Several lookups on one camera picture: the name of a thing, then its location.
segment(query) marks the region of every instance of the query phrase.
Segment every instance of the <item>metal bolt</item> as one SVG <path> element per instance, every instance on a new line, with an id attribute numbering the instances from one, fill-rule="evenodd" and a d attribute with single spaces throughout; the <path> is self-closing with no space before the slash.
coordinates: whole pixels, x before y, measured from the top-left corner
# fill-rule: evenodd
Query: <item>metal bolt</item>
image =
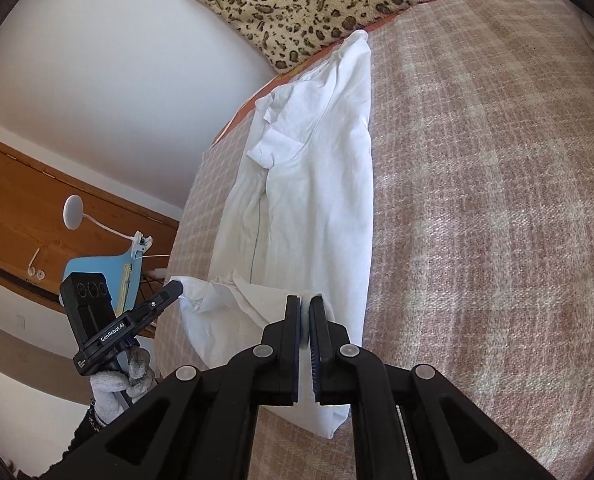
<path id="1" fill-rule="evenodd" d="M 253 348 L 256 357 L 270 357 L 273 354 L 273 347 L 269 345 L 257 345 Z"/>
<path id="2" fill-rule="evenodd" d="M 344 357 L 356 357 L 359 355 L 359 347 L 353 344 L 345 344 L 339 347 L 339 353 Z"/>
<path id="3" fill-rule="evenodd" d="M 420 379 L 432 379 L 435 377 L 435 369 L 431 365 L 419 365 L 415 368 L 415 375 Z"/>
<path id="4" fill-rule="evenodd" d="M 194 366 L 180 366 L 175 372 L 175 377 L 180 381 L 192 381 L 197 376 L 197 369 Z"/>

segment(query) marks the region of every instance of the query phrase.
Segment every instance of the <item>mattress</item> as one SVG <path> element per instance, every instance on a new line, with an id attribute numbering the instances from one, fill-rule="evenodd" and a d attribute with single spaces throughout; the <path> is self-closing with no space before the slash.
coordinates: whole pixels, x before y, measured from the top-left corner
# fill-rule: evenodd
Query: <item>mattress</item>
<path id="1" fill-rule="evenodd" d="M 429 363 L 557 478 L 594 464 L 594 53 L 565 0 L 436 0 L 369 33 L 375 223 L 363 346 Z M 277 78 L 261 93 L 280 84 Z M 169 275 L 205 279 L 252 117 L 205 153 Z M 176 306 L 163 375 L 203 367 Z M 260 410 L 251 479 L 355 478 Z"/>

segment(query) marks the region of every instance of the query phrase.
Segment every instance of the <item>camera lens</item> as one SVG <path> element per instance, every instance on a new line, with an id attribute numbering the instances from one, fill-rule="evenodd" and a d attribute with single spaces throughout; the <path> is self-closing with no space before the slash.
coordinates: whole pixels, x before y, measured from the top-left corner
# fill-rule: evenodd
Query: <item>camera lens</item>
<path id="1" fill-rule="evenodd" d="M 88 282 L 88 292 L 90 292 L 90 296 L 92 296 L 93 298 L 99 296 L 99 289 L 96 288 L 96 283 Z"/>

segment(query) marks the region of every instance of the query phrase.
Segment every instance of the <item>white glove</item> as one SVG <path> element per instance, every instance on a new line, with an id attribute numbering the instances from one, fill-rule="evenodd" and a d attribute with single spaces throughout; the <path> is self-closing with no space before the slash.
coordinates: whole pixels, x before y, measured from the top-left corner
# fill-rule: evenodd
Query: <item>white glove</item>
<path id="1" fill-rule="evenodd" d="M 147 350 L 131 346 L 128 355 L 128 377 L 121 372 L 103 371 L 90 376 L 94 395 L 94 415 L 102 426 L 110 424 L 124 411 L 114 393 L 126 390 L 132 402 L 137 402 L 157 384 L 155 372 L 149 366 L 151 355 Z"/>

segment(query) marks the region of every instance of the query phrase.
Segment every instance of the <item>brown door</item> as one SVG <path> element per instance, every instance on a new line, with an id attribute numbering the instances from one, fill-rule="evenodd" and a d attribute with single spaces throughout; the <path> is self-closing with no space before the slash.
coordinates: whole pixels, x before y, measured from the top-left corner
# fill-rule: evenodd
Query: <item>brown door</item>
<path id="1" fill-rule="evenodd" d="M 0 143 L 0 269 L 58 294 L 66 263 L 78 256 L 125 253 L 130 241 L 84 219 L 71 231 L 62 220 L 62 208 L 71 194 L 83 199 L 84 211 L 97 221 L 132 235 L 152 236 L 148 254 L 170 254 L 177 222 L 114 195 L 89 186 L 15 152 Z M 45 278 L 29 276 L 28 263 Z M 167 258 L 146 258 L 144 270 L 166 267 Z"/>

